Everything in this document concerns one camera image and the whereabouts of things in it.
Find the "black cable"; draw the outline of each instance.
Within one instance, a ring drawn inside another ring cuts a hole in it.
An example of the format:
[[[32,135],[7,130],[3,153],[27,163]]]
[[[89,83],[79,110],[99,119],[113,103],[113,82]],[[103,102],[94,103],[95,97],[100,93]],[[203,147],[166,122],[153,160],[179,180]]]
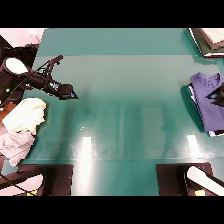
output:
[[[36,196],[35,194],[31,193],[30,191],[27,191],[27,190],[25,190],[25,189],[23,189],[23,188],[17,186],[16,184],[13,184],[13,183],[12,183],[6,176],[4,176],[3,174],[0,173],[0,176],[1,176],[3,179],[5,179],[11,186],[14,186],[14,187],[18,188],[18,189],[24,191],[24,192],[27,193],[27,194],[31,194],[31,195],[33,195],[33,196]]]
[[[2,106],[4,106],[7,103],[7,100],[9,99],[9,97],[11,96],[11,94],[20,86],[22,85],[31,75],[33,75],[35,72],[39,71],[43,66],[45,66],[47,63],[49,63],[49,61],[47,61],[46,63],[44,63],[43,65],[41,65],[38,69],[36,69],[34,72],[30,73],[22,82],[20,82],[9,94],[9,96],[5,99],[5,101],[0,105],[0,108],[2,108]]]

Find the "yellow sticker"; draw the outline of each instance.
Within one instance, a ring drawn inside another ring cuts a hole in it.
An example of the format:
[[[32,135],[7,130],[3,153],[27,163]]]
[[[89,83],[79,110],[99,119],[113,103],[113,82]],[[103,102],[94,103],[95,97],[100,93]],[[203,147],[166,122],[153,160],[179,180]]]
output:
[[[205,196],[205,191],[204,190],[195,191],[195,195],[196,196]]]
[[[31,193],[34,195],[37,195],[37,190],[31,191]]]

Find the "purple cloth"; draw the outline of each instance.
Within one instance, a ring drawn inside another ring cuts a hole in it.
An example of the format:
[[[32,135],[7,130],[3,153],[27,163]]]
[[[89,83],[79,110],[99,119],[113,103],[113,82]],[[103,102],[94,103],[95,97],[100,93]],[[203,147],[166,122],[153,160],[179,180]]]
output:
[[[224,80],[223,75],[217,73],[212,76],[207,76],[199,72],[190,79],[204,130],[224,130],[224,107],[214,105],[212,102],[215,100],[206,98],[222,85]]]

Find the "teal tabletop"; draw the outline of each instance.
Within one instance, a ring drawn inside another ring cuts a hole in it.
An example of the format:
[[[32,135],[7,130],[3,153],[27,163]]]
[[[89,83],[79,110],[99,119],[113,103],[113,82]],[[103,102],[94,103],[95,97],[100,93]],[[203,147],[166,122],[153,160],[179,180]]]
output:
[[[79,100],[25,93],[47,109],[23,163],[73,164],[72,195],[159,195],[158,163],[210,162],[224,180],[224,136],[203,131],[187,88],[223,59],[203,59],[187,29],[47,29],[33,69],[59,54],[52,76]]]

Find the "table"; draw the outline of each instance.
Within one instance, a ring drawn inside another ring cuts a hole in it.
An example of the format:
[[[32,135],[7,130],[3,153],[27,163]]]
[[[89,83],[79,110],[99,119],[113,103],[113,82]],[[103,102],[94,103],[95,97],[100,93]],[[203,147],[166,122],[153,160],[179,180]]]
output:
[[[33,68],[59,54],[53,78],[80,99],[26,92],[48,108],[24,164],[73,164],[72,195],[158,195],[157,163],[210,162],[224,180],[224,137],[203,132],[186,88],[223,59],[203,59],[187,29],[48,29]]]

